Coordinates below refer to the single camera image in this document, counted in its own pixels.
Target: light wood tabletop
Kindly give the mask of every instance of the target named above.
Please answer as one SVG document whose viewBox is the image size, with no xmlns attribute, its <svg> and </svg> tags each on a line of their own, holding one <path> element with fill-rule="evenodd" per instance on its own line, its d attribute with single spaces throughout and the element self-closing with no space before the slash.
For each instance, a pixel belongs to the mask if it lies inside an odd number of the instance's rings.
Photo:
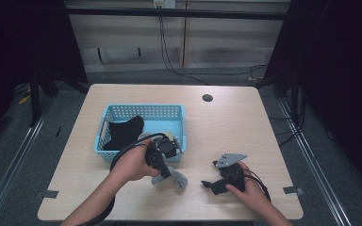
<svg viewBox="0 0 362 226">
<path fill-rule="evenodd" d="M 203 100 L 205 94 L 213 97 Z M 109 104 L 180 104 L 185 107 L 187 148 L 179 163 L 171 163 L 189 180 L 178 188 L 173 178 L 153 186 L 151 178 L 125 185 L 116 196 L 107 220 L 256 220 L 229 192 L 214 195 L 201 181 L 222 177 L 213 166 L 223 153 L 243 153 L 242 161 L 269 189 L 272 203 L 288 218 L 303 210 L 293 186 L 257 89 L 248 87 L 104 85 L 90 87 L 72 133 L 58 162 L 38 217 L 64 220 L 108 174 L 109 164 L 94 151 L 94 140 Z"/>
</svg>

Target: electrical outlet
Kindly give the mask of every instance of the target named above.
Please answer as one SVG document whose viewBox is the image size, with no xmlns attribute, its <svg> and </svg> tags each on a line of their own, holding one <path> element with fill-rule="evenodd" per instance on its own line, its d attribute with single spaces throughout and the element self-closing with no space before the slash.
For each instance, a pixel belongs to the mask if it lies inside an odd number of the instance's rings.
<svg viewBox="0 0 362 226">
<path fill-rule="evenodd" d="M 164 8 L 175 8 L 175 0 L 164 0 Z"/>
<path fill-rule="evenodd" d="M 164 8 L 164 0 L 154 0 L 154 8 Z"/>
</svg>

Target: black fabric in basket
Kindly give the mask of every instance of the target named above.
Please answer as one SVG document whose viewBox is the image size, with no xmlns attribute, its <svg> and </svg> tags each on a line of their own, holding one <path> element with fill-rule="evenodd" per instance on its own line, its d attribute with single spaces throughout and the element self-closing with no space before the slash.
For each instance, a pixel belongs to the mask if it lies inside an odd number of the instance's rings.
<svg viewBox="0 0 362 226">
<path fill-rule="evenodd" d="M 105 151 L 119 151 L 138 139 L 142 133 L 143 119 L 136 116 L 126 122 L 110 122 L 108 129 L 111 140 L 103 146 Z"/>
</svg>

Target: blue plastic basket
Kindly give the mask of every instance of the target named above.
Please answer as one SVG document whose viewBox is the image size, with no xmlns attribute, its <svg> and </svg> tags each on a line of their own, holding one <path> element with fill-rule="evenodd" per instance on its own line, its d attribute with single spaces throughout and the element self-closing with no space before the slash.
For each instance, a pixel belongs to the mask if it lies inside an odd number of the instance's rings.
<svg viewBox="0 0 362 226">
<path fill-rule="evenodd" d="M 95 151 L 106 162 L 111 162 L 120 150 L 105 151 L 103 146 L 111 140 L 109 131 L 110 122 L 125 122 L 136 116 L 144 121 L 142 133 L 165 133 L 171 131 L 177 138 L 181 150 L 177 150 L 175 157 L 165 159 L 167 162 L 181 161 L 182 152 L 187 147 L 185 129 L 185 110 L 182 105 L 108 105 L 102 115 L 94 143 Z"/>
</svg>

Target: person's left hand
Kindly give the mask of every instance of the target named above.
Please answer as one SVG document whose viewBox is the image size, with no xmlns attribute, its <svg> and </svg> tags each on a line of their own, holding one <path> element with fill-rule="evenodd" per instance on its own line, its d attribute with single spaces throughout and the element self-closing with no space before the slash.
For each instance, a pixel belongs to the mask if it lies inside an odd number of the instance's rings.
<svg viewBox="0 0 362 226">
<path fill-rule="evenodd" d="M 152 140 L 146 139 L 141 144 L 149 145 Z M 146 146 L 137 146 L 127 151 L 116 163 L 110 174 L 121 176 L 122 181 L 137 181 L 144 176 L 158 176 L 160 170 L 148 166 L 145 161 Z"/>
</svg>

